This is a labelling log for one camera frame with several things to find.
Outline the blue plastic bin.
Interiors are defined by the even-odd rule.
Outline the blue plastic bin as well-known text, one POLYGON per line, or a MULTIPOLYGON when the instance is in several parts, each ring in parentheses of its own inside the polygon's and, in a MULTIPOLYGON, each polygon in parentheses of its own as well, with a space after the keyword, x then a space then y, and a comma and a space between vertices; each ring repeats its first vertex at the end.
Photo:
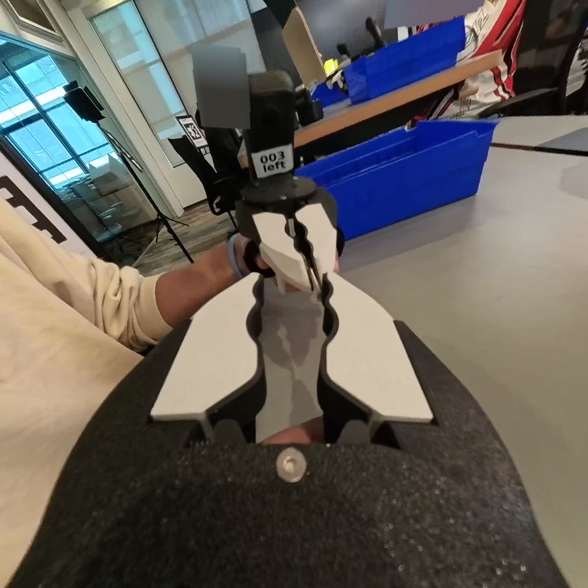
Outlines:
POLYGON ((477 193, 497 119, 420 121, 299 167, 337 202, 347 240, 477 193))

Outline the black tripod light stand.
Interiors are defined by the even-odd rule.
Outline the black tripod light stand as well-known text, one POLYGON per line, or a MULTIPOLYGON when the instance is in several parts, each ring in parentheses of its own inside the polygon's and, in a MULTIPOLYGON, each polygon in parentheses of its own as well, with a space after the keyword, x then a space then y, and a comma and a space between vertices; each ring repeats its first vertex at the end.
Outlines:
POLYGON ((189 263, 194 263, 194 259, 188 252, 186 246, 180 240, 179 236, 173 230, 171 223, 181 224, 187 226, 183 222, 176 219, 172 219, 165 215, 158 207, 157 203, 153 200, 150 193, 144 186, 142 179, 138 176, 137 172, 145 173, 142 165, 136 160, 136 158, 130 154, 130 152, 122 146, 118 139, 114 135, 101 125, 101 121, 105 119, 103 114, 104 107, 95 98, 88 87, 80 87, 77 81, 72 81, 63 86, 64 96, 63 99, 72 110, 83 120, 93 123, 108 139, 109 143, 113 147, 117 156, 121 159, 123 165, 127 168, 130 175, 135 180, 136 184, 142 191, 146 200, 150 203, 156 213, 157 229, 155 240, 158 242, 159 233, 162 228, 165 228, 174 243, 180 248, 184 257, 187 258, 189 263))

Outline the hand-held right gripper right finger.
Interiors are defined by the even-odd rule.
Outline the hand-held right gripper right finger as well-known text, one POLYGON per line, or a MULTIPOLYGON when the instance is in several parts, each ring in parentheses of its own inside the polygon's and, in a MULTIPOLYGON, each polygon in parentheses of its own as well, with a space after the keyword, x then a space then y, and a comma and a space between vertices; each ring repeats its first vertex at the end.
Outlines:
POLYGON ((434 419, 393 317, 336 273, 323 281, 318 398, 338 423, 434 419))

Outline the black white wall poster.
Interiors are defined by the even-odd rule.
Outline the black white wall poster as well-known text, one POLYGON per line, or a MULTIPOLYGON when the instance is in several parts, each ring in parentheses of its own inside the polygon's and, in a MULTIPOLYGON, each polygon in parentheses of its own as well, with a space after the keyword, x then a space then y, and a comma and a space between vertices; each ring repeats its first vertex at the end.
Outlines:
POLYGON ((59 245, 68 241, 68 229, 47 201, 32 166, 14 153, 1 153, 1 197, 31 226, 59 245))

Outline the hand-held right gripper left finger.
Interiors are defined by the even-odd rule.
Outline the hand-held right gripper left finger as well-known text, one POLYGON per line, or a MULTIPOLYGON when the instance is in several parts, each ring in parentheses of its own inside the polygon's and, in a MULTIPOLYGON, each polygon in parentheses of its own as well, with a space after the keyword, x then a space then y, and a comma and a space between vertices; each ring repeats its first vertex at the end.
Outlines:
POLYGON ((194 314, 151 408, 153 420, 255 420, 266 399, 263 283, 249 275, 194 314))

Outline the thin metal bolt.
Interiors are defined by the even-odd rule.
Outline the thin metal bolt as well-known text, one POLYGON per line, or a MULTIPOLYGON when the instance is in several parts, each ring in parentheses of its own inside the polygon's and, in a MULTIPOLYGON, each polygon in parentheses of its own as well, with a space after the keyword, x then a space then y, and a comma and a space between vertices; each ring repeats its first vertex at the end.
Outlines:
POLYGON ((303 253, 302 254, 305 262, 305 267, 307 270, 307 276, 309 279, 309 283, 311 286, 311 291, 316 293, 317 295, 322 294, 322 277, 316 266, 316 262, 312 254, 303 253))

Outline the large blue storage bin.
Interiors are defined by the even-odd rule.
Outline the large blue storage bin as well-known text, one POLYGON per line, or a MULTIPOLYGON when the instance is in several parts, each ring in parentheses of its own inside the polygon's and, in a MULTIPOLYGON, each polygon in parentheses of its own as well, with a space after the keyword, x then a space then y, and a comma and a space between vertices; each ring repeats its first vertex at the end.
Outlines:
POLYGON ((465 42, 462 15, 360 57, 343 72, 351 104, 361 104, 453 68, 465 42))

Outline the black white marker sign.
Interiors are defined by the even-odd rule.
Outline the black white marker sign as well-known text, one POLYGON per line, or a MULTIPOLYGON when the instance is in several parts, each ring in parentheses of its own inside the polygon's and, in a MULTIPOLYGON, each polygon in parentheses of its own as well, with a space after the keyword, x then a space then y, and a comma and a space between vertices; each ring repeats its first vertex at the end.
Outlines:
POLYGON ((190 115, 181 115, 175 117, 176 121, 182 127, 185 135, 197 149, 208 147, 208 141, 202 129, 198 126, 195 119, 190 115))

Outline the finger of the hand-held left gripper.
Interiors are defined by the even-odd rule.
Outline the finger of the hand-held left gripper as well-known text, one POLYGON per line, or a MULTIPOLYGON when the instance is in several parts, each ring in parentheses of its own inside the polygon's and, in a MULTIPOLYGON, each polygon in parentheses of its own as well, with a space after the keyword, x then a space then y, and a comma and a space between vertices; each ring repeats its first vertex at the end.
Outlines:
POLYGON ((312 268, 318 277, 332 272, 338 262, 337 229, 322 204, 308 204, 295 214, 302 242, 309 247, 312 268))
POLYGON ((289 233, 293 222, 273 212, 258 212, 253 215, 253 222, 260 237, 261 257, 275 271, 280 292, 289 289, 312 292, 303 253, 297 249, 295 238, 289 233))

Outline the blue wristband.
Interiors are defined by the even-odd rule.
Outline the blue wristband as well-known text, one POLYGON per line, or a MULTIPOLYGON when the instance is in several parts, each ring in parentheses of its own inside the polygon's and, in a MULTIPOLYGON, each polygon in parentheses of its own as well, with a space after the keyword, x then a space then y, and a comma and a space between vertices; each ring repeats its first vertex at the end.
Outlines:
POLYGON ((239 280, 244 278, 243 272, 241 271, 241 268, 239 265, 239 260, 241 259, 241 256, 238 252, 238 247, 237 247, 240 242, 240 240, 239 240, 240 237, 241 237, 241 235, 239 233, 235 233, 234 235, 232 235, 229 238, 229 240, 227 242, 227 246, 226 246, 227 259, 229 262, 229 266, 231 267, 233 274, 239 280))

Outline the plain wooden panel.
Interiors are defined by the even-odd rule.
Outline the plain wooden panel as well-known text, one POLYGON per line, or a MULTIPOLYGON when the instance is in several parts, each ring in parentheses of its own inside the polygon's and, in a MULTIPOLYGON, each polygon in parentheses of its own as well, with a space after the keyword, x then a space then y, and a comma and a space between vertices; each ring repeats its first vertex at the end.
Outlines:
POLYGON ((282 27, 282 37, 305 87, 311 89, 324 83, 327 74, 323 58, 306 19, 297 5, 292 8, 282 27))

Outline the black equipment box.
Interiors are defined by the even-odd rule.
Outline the black equipment box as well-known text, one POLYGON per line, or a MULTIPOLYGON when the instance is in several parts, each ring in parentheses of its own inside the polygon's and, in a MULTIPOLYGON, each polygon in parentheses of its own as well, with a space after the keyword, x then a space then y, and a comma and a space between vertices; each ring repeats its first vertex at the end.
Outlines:
POLYGON ((311 92, 304 85, 295 89, 295 110, 300 127, 311 125, 324 118, 320 100, 313 99, 311 92))

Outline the small blue storage bin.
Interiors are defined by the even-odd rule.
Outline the small blue storage bin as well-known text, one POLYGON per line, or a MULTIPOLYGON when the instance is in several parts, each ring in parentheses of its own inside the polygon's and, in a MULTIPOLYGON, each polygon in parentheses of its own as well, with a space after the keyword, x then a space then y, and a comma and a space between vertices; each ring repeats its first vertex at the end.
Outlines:
POLYGON ((349 98, 348 93, 343 92, 338 84, 334 84, 330 88, 325 82, 317 85, 311 92, 311 96, 313 100, 320 101, 323 109, 339 104, 349 98))

